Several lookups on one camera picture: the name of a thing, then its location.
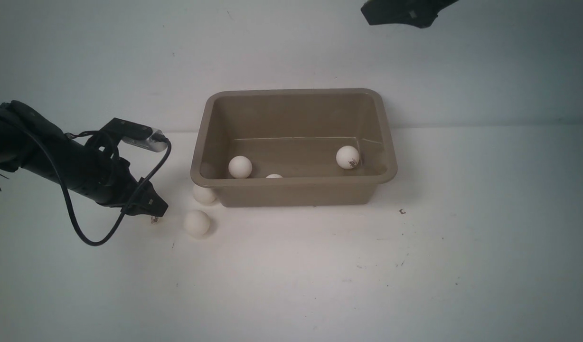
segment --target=ping pong ball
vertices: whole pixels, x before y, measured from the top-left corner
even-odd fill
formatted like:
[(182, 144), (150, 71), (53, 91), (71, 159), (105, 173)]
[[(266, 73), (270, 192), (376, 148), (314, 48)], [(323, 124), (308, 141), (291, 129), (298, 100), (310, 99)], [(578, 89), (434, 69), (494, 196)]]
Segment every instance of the ping pong ball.
[(244, 156), (236, 156), (228, 163), (228, 171), (235, 178), (247, 178), (252, 174), (252, 162)]
[(359, 151), (352, 146), (344, 146), (336, 153), (336, 162), (345, 170), (351, 170), (359, 165)]

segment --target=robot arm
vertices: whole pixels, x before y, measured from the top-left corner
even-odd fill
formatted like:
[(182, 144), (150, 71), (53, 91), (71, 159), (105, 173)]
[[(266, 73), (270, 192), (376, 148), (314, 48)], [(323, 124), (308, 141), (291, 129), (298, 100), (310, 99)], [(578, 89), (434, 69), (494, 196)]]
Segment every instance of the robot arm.
[[(73, 140), (79, 136), (91, 138), (81, 145)], [(155, 152), (167, 149), (167, 153), (153, 172), (138, 182), (131, 176), (129, 162), (118, 155), (121, 140)], [(66, 204), (69, 202), (67, 189), (70, 189), (102, 206), (122, 208), (117, 225), (124, 215), (164, 215), (168, 205), (157, 195), (148, 179), (161, 167), (169, 153), (168, 139), (161, 131), (148, 126), (112, 119), (99, 131), (76, 136), (64, 134), (59, 127), (21, 102), (12, 101), (0, 106), (0, 169), (14, 172), (21, 167), (59, 183)], [(68, 212), (76, 230), (71, 207), (70, 203)], [(89, 243), (84, 235), (81, 239), (90, 245), (105, 242)]]

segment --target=white table surface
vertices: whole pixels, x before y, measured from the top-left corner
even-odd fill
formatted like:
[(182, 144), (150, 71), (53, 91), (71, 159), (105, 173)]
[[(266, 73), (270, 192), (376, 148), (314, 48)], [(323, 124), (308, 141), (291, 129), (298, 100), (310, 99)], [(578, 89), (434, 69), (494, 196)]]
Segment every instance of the white table surface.
[[(14, 173), (0, 341), (583, 341), (583, 126), (393, 136), (399, 173), (368, 205), (229, 209), (192, 199), (196, 134), (168, 134), (167, 215), (127, 217), (103, 247), (57, 186)], [(122, 155), (138, 178), (161, 157)], [(118, 215), (73, 201), (93, 239)], [(181, 229), (192, 208), (208, 238)]]

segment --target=white ball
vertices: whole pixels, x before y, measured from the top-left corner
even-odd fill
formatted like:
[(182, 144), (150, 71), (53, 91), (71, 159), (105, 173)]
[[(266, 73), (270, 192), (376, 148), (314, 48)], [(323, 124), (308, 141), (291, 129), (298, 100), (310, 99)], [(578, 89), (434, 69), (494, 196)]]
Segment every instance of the white ball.
[(190, 210), (184, 218), (184, 228), (193, 238), (200, 238), (209, 231), (211, 219), (200, 210)]
[(192, 188), (192, 196), (194, 197), (197, 202), (207, 205), (213, 203), (216, 200), (216, 193), (209, 188), (203, 188), (198, 185), (195, 185)]
[(252, 174), (252, 162), (244, 156), (236, 156), (228, 163), (228, 171), (235, 178), (247, 178)]
[(336, 153), (336, 162), (343, 169), (354, 169), (359, 165), (359, 151), (352, 146), (341, 147)]

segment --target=tan plastic bin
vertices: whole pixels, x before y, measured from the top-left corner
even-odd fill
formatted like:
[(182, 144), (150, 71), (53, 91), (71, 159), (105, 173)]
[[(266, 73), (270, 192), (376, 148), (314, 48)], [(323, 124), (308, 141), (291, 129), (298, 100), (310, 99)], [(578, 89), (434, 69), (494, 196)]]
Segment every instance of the tan plastic bin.
[[(353, 170), (336, 163), (352, 145)], [(252, 161), (234, 179), (229, 161)], [(397, 172), (385, 108), (369, 89), (229, 91), (207, 100), (192, 158), (195, 184), (226, 207), (365, 204)], [(283, 178), (265, 178), (278, 173)]]

